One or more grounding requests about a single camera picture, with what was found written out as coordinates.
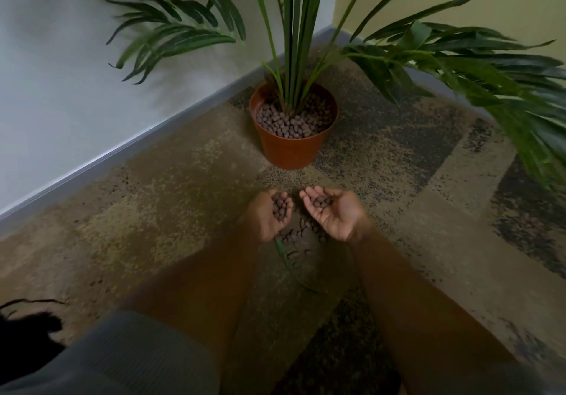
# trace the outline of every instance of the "orange plastic pot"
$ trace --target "orange plastic pot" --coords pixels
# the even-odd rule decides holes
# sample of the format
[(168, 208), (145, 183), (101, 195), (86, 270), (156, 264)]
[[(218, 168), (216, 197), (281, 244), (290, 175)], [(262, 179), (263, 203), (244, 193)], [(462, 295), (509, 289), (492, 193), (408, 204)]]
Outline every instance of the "orange plastic pot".
[(273, 98), (273, 85), (265, 84), (260, 87), (250, 99), (250, 112), (254, 120), (254, 125), (258, 130), (263, 146), (265, 158), (274, 166), (285, 170), (302, 169), (313, 163), (320, 151), (324, 140), (326, 140), (330, 130), (338, 119), (338, 103), (330, 91), (325, 87), (313, 84), (311, 92), (324, 98), (330, 105), (334, 121), (332, 125), (322, 133), (307, 137), (306, 139), (285, 139), (270, 133), (256, 121), (259, 109), (266, 101)]

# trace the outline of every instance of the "patterned carpet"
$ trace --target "patterned carpet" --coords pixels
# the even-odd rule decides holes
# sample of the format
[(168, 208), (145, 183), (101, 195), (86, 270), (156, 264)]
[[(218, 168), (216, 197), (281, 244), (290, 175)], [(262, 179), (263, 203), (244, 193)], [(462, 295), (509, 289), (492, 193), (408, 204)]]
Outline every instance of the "patterned carpet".
[[(57, 339), (71, 343), (146, 277), (226, 230), (259, 189), (315, 183), (356, 192), (414, 268), (520, 361), (564, 375), (566, 211), (509, 141), (440, 99), (397, 108), (350, 62), (320, 82), (341, 113), (312, 166), (288, 172), (264, 159), (248, 89), (0, 239), (0, 303), (64, 301), (48, 309), (63, 318)], [(302, 290), (265, 245), (223, 393), (397, 393), (347, 250), (307, 241), (315, 254), (298, 272), (328, 293)]]

